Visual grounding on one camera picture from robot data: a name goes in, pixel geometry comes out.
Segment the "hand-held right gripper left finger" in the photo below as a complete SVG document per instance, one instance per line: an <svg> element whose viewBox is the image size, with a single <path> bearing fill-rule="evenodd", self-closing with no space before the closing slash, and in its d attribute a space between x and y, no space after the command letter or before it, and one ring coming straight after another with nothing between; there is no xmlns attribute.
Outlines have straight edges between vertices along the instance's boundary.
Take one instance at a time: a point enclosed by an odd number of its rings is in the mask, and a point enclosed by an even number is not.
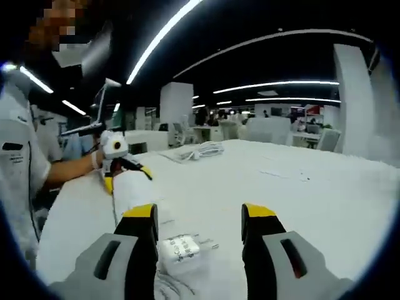
<svg viewBox="0 0 400 300"><path fill-rule="evenodd" d="M158 207L126 211L76 259L73 272L50 285L59 299L154 299L158 261Z"/></svg>

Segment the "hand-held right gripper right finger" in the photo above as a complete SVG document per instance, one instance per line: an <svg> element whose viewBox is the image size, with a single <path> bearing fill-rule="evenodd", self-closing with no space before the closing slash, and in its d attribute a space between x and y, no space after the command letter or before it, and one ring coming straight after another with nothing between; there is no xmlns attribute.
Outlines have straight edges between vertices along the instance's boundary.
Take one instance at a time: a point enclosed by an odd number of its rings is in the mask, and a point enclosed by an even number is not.
<svg viewBox="0 0 400 300"><path fill-rule="evenodd" d="M335 276L322 252L267 207L242 205L241 239L248 299L348 298L353 282Z"/></svg>

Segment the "person's left hand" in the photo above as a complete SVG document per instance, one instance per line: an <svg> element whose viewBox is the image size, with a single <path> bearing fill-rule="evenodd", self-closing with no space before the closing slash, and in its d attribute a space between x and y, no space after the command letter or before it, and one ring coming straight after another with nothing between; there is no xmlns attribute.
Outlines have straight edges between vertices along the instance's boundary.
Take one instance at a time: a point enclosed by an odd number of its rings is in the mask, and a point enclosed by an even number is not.
<svg viewBox="0 0 400 300"><path fill-rule="evenodd" d="M101 169L103 166L104 153L101 149L93 151L90 155L93 169Z"/></svg>

